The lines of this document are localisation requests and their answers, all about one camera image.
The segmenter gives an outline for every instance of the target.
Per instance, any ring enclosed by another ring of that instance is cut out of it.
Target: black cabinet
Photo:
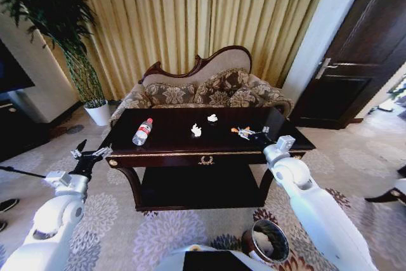
[[[0,161],[48,142],[46,124],[33,122],[9,100],[0,101]]]

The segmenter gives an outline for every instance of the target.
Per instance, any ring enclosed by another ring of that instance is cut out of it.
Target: patterned carpet
[[[372,204],[363,199],[391,188],[399,178],[396,170],[406,163],[406,122],[396,116],[403,110],[377,110],[363,123],[339,131],[301,129],[317,146],[304,161],[318,184],[334,196],[364,235],[379,270],[406,270],[405,207],[398,202]],[[75,165],[69,151],[84,138],[88,139],[87,149],[97,148],[104,130],[83,109],[61,127],[49,143],[1,165],[40,174],[68,171]],[[143,169],[136,170],[142,176]],[[264,166],[252,166],[258,180],[264,170]],[[99,162],[88,194],[66,270],[153,270],[171,250],[192,243],[240,249],[243,231],[262,218],[277,222],[289,239],[291,253],[283,265],[275,266],[277,270],[335,270],[315,250],[276,183],[263,208],[139,213],[133,208],[125,177]],[[53,190],[38,178],[0,171],[0,201],[21,199],[0,215],[8,222],[0,233],[0,266],[21,245],[34,212],[52,196]]]

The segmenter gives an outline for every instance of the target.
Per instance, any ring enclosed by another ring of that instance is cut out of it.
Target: trash can
[[[268,236],[268,240],[273,246],[271,255],[267,256],[260,250],[260,247],[253,237],[254,231],[264,233]],[[284,232],[276,223],[262,219],[256,221],[250,230],[242,234],[242,252],[258,261],[282,263],[289,255],[289,243],[287,242]]]

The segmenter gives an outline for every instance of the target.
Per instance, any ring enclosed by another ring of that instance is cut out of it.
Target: beige curtain
[[[151,64],[180,74],[194,56],[231,44],[252,54],[252,73],[281,86],[318,0],[88,0],[87,42],[108,99],[120,99]]]

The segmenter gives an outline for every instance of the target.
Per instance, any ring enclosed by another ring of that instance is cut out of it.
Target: television
[[[0,93],[35,86],[0,39]]]

